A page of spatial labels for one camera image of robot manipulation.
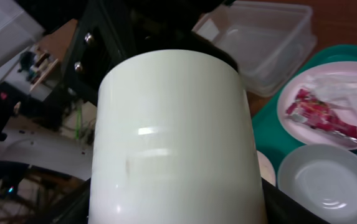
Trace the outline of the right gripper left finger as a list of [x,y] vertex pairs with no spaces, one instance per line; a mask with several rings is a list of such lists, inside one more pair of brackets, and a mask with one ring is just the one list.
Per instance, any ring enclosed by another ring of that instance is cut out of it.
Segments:
[[87,224],[91,179],[62,200],[31,218],[31,224]]

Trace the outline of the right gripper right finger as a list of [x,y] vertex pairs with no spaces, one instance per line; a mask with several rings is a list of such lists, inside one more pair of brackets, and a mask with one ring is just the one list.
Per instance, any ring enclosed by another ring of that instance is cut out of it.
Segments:
[[262,179],[269,224],[329,224]]

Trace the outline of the small pink bowl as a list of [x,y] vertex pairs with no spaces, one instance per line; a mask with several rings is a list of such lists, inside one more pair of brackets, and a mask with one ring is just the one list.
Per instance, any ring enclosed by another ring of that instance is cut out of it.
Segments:
[[257,157],[261,177],[265,179],[268,183],[272,184],[273,186],[276,186],[276,174],[272,163],[260,151],[257,151]]

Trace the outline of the grey bowl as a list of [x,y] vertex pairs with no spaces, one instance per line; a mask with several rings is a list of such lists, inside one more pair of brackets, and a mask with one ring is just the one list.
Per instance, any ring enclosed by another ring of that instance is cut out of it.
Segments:
[[277,172],[278,188],[329,223],[357,223],[357,155],[324,144],[288,154]]

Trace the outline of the red snack wrapper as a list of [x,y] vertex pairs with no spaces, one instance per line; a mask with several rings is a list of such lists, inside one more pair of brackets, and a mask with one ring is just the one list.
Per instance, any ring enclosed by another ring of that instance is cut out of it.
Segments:
[[357,146],[357,126],[342,121],[328,103],[311,91],[300,89],[285,111],[286,118],[348,147]]

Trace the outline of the large white plate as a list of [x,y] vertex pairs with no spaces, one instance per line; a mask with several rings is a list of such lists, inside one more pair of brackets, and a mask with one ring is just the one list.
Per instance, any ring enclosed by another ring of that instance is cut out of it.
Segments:
[[302,119],[291,120],[286,109],[295,102],[300,90],[307,90],[334,111],[338,117],[357,126],[357,62],[333,62],[310,68],[293,78],[281,92],[277,115],[284,130],[304,144],[330,144],[356,150],[357,146],[338,137],[309,128]]

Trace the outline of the white cup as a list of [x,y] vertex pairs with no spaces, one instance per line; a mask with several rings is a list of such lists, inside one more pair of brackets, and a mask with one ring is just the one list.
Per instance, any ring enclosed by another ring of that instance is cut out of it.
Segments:
[[238,73],[188,50],[120,63],[98,92],[90,223],[266,223]]

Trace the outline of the white tissue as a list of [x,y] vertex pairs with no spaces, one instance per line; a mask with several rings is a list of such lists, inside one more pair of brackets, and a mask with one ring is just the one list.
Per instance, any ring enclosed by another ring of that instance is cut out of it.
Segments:
[[319,100],[357,114],[357,74],[314,74],[306,78],[304,87]]

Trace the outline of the teal serving tray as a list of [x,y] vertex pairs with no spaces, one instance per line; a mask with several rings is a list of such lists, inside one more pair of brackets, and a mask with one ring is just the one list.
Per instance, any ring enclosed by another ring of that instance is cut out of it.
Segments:
[[[305,70],[333,62],[357,62],[357,45],[334,45],[327,47],[311,57],[294,77]],[[284,157],[303,144],[286,132],[278,120],[279,90],[272,99],[252,118],[256,149],[264,153],[277,170]]]

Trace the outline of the clear plastic bin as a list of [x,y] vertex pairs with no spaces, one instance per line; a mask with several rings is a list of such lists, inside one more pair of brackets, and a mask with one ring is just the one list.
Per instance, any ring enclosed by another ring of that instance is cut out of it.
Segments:
[[204,15],[193,32],[236,61],[247,91],[270,97],[316,46],[312,15],[306,5],[235,1]]

